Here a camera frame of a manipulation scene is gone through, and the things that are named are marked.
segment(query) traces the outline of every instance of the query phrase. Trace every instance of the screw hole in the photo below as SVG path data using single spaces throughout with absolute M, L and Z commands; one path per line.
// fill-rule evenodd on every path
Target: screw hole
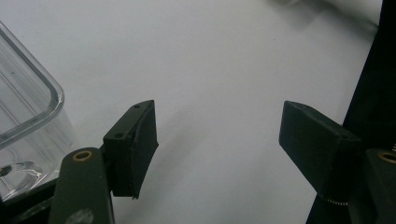
M 396 156 L 394 154 L 392 154 L 392 153 L 380 152 L 380 153 L 378 153 L 378 157 L 381 158 L 384 161 L 388 161 L 388 162 L 396 164 Z
M 92 157 L 90 151 L 80 151 L 73 156 L 73 161 L 86 161 Z
M 114 135 L 116 138 L 122 138 L 123 134 L 122 133 L 116 133 L 116 135 Z

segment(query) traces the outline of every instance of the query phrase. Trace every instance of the transparent plastic box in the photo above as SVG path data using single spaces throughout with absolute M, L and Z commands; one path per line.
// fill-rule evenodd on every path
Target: transparent plastic box
M 3 201 L 58 176 L 77 149 L 61 86 L 0 22 L 0 194 Z

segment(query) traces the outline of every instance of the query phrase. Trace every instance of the white surface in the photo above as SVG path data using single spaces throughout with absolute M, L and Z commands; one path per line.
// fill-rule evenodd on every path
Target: white surface
M 83 147 L 156 101 L 140 199 L 114 199 L 139 224 L 305 223 L 315 192 L 278 145 L 283 102 L 341 123 L 375 34 L 314 0 L 8 0 L 0 20 L 64 87 Z

